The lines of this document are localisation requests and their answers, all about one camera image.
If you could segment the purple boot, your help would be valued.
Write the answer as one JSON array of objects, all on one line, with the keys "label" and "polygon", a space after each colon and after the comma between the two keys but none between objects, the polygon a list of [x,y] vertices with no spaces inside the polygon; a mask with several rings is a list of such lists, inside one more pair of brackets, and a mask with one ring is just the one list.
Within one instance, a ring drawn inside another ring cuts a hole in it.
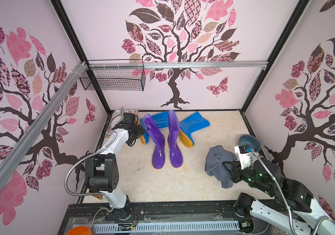
[{"label": "purple boot", "polygon": [[182,152],[177,145],[177,139],[180,132],[180,125],[178,117],[173,110],[168,111],[168,145],[169,145],[169,157],[173,167],[181,167],[183,164]]},{"label": "purple boot", "polygon": [[151,140],[155,143],[155,149],[152,155],[152,165],[155,169],[161,169],[165,164],[165,137],[150,114],[145,115],[144,125]]}]

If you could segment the blue boot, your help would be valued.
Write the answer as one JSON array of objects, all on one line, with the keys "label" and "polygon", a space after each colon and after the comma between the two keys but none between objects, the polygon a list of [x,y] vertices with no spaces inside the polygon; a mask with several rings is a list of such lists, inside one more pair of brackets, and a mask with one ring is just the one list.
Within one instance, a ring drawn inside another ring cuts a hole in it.
[{"label": "blue boot", "polygon": [[[162,112],[162,113],[157,113],[152,115],[152,119],[156,123],[158,128],[166,128],[168,127],[168,111]],[[141,137],[141,142],[143,145],[148,144],[149,142],[149,134],[146,132],[143,134]]]},{"label": "blue boot", "polygon": [[179,138],[183,146],[192,148],[195,144],[192,133],[210,126],[210,122],[202,117],[199,112],[195,112],[179,122]]}]

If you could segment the grey cloth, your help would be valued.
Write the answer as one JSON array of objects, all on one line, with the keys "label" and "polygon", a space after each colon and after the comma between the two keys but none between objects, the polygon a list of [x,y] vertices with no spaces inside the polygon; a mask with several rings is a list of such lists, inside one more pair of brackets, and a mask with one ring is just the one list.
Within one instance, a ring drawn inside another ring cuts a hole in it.
[{"label": "grey cloth", "polygon": [[237,160],[235,153],[227,151],[223,146],[215,146],[209,149],[205,162],[205,171],[208,176],[214,176],[221,182],[224,189],[233,186],[233,181],[223,162],[233,162]]}]

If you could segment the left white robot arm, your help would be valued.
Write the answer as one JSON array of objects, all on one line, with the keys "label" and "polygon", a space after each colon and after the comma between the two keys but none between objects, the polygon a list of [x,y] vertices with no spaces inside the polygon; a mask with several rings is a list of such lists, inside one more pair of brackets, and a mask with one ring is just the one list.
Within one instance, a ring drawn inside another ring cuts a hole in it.
[{"label": "left white robot arm", "polygon": [[107,199],[113,209],[131,214],[129,197],[118,187],[120,173],[116,155],[124,145],[133,146],[145,130],[133,113],[120,114],[111,136],[94,157],[85,160],[85,186],[93,196]]}]

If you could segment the floral square tray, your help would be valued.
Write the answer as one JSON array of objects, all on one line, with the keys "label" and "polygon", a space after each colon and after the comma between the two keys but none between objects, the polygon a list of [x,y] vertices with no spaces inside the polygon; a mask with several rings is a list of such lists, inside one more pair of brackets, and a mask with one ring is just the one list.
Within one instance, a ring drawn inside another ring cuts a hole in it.
[{"label": "floral square tray", "polygon": [[138,116],[139,110],[132,110],[132,109],[115,110],[111,115],[110,122],[107,126],[105,138],[110,138],[111,136],[110,130],[120,121],[121,115],[126,113],[132,113]]}]

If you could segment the grey-blue bowl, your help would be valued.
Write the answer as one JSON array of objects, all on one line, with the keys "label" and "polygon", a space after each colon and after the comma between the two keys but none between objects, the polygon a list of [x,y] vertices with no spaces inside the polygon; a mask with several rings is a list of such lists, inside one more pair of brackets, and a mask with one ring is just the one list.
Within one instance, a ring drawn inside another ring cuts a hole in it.
[{"label": "grey-blue bowl", "polygon": [[247,146],[247,148],[253,149],[255,152],[261,150],[260,141],[252,135],[242,135],[239,138],[241,146]]}]

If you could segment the orange round object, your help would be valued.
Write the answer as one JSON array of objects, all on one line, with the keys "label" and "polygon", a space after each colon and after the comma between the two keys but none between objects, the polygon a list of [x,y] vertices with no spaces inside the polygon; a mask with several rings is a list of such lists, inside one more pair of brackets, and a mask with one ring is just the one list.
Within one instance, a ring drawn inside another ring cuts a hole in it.
[{"label": "orange round object", "polygon": [[70,229],[66,235],[92,235],[93,232],[87,226],[78,226]]}]

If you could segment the back aluminium rail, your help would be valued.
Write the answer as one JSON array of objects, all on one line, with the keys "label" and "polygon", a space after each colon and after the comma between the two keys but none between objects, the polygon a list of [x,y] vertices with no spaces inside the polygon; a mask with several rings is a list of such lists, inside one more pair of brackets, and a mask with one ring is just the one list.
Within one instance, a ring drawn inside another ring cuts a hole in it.
[{"label": "back aluminium rail", "polygon": [[225,62],[161,62],[161,63],[93,63],[89,68],[133,68],[133,69],[182,69],[182,68],[241,68],[261,67],[266,68],[268,61],[225,61]]}]

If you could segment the aluminium rail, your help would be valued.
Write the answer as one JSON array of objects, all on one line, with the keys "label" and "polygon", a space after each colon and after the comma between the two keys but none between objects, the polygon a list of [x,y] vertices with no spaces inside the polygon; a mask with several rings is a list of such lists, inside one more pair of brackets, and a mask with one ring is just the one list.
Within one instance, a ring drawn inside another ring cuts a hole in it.
[{"label": "aluminium rail", "polygon": [[12,176],[21,160],[26,156],[27,151],[31,148],[48,121],[52,118],[56,109],[63,102],[74,83],[77,82],[87,68],[88,66],[86,62],[78,63],[75,66],[67,79],[60,86],[59,90],[30,125],[26,133],[22,135],[21,139],[15,144],[10,154],[2,161],[0,164],[0,191],[8,182],[8,179]]},{"label": "aluminium rail", "polygon": [[268,61],[225,61],[225,62],[161,62],[161,63],[93,63],[89,68],[133,68],[133,69],[182,69],[182,68],[241,68],[261,67],[266,68]]}]

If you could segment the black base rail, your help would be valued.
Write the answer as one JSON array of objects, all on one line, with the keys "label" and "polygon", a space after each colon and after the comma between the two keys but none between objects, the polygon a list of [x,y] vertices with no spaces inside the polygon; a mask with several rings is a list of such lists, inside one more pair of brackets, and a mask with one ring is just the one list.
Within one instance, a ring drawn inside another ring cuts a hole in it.
[{"label": "black base rail", "polygon": [[262,200],[262,215],[251,215],[241,208],[238,200],[193,201],[193,202],[130,202],[131,214],[123,210],[105,210],[107,203],[71,204],[68,206],[58,234],[65,235],[70,229],[96,224],[129,224],[134,228],[138,223],[149,222],[196,222],[196,221],[237,221],[239,231],[179,232],[168,235],[282,235],[283,231],[273,226],[273,212],[286,215],[287,211],[274,200]]}]

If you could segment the left aluminium rail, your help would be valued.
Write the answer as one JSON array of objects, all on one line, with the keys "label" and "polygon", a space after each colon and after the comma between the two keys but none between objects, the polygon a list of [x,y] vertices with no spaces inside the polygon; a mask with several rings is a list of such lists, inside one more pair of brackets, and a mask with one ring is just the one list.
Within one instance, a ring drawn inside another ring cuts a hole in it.
[{"label": "left aluminium rail", "polygon": [[60,86],[59,90],[30,125],[26,133],[22,135],[21,139],[15,144],[10,154],[2,161],[0,164],[0,191],[8,182],[8,179],[12,176],[21,160],[26,156],[27,151],[31,148],[48,121],[52,118],[56,109],[63,102],[74,83],[77,82],[87,68],[88,66],[86,62],[78,63],[75,66],[67,79]]}]

